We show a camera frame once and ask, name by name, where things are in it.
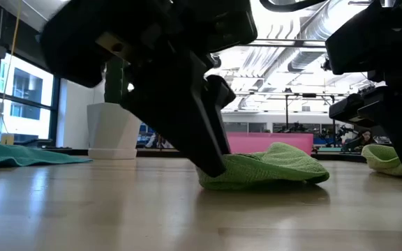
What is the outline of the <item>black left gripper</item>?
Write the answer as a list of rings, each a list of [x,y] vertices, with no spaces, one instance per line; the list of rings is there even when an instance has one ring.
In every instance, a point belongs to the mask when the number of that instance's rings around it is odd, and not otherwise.
[[[70,0],[44,25],[47,67],[93,88],[118,58],[138,89],[188,82],[202,60],[202,0]]]

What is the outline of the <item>lime green microfiber towel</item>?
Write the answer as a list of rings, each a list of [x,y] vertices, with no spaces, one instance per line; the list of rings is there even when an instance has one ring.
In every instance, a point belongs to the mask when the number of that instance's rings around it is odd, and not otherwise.
[[[361,156],[368,167],[376,172],[402,177],[402,164],[392,146],[369,144],[363,147]]]

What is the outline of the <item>pink translucent plastic basket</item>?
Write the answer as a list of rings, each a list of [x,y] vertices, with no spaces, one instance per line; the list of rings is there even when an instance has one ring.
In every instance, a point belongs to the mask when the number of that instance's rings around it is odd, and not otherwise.
[[[227,138],[232,153],[262,152],[282,142],[310,155],[313,147],[313,134],[308,133],[228,132]]]

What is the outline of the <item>teal microfiber towel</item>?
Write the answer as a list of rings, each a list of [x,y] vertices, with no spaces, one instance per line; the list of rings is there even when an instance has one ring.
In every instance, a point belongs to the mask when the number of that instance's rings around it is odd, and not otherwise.
[[[0,168],[63,165],[90,161],[91,159],[88,158],[79,158],[63,153],[54,153],[25,146],[0,144]]]

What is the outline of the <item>person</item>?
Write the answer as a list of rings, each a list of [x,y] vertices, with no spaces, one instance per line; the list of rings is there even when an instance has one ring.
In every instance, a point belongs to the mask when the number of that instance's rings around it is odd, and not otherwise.
[[[362,149],[369,144],[376,144],[373,134],[369,129],[358,132],[354,139],[343,144],[342,152],[361,152]]]

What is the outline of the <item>white faceted plant pot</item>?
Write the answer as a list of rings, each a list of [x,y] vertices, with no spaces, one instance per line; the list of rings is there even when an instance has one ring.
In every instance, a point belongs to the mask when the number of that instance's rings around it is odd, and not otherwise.
[[[95,160],[134,160],[141,121],[119,104],[87,106],[88,156]]]

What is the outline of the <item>black background rig frame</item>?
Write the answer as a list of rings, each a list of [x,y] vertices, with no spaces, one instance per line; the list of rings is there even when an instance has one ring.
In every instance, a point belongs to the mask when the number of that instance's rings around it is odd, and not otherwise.
[[[239,96],[223,110],[228,122],[263,123],[276,132],[302,124],[307,132],[337,131],[342,123],[329,118],[330,97],[304,98],[301,95]]]

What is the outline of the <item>black window frame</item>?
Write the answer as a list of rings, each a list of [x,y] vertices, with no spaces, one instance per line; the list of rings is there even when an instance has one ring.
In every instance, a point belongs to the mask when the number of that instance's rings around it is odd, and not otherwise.
[[[57,140],[61,80],[18,55],[0,58],[0,139],[16,144]]]

